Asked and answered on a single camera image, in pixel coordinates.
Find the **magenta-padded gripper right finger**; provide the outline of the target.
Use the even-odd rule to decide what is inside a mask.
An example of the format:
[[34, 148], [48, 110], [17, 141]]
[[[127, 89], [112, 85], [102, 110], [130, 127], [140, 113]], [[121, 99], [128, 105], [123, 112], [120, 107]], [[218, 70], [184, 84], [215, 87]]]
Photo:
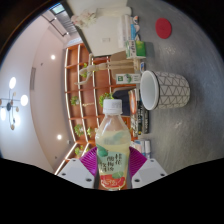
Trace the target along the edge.
[[129, 189], [141, 188], [167, 175], [155, 159], [147, 159], [133, 147], [129, 150]]

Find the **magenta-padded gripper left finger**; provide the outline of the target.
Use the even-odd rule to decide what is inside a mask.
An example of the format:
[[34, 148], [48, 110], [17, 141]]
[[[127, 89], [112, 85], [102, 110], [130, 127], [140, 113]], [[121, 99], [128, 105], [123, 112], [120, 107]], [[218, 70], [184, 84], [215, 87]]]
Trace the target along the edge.
[[58, 176], [78, 186], [94, 189], [97, 172], [97, 148], [94, 147], [80, 159], [72, 158]]

